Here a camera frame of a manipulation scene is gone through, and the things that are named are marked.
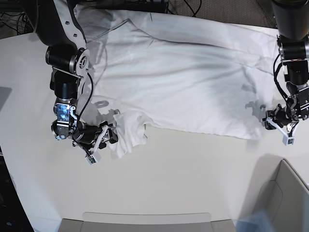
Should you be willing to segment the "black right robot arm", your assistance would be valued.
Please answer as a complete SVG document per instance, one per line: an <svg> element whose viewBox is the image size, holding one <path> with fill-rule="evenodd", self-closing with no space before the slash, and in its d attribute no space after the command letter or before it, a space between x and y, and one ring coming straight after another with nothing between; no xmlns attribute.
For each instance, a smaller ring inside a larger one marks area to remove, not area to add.
<svg viewBox="0 0 309 232"><path fill-rule="evenodd" d="M90 51L79 25L74 8L77 0L22 0L21 5L31 26L46 45L45 61L53 69L50 89L56 96L54 114L56 120L51 130L57 140L72 139L73 146L80 147L86 158L94 160L95 152L106 147L106 143L118 141L107 121L91 126L81 121L82 114L90 102L86 101L77 112L80 84L92 81L88 71Z"/></svg>

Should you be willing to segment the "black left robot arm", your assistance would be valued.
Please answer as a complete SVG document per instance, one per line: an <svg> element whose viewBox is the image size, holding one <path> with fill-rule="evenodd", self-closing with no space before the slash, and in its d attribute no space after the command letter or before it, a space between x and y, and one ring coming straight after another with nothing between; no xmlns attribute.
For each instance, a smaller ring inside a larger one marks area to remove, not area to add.
<svg viewBox="0 0 309 232"><path fill-rule="evenodd" d="M263 121L266 129L286 127L293 137L299 121L309 117L309 2L273 0L271 6L279 32L274 82L286 106L267 111Z"/></svg>

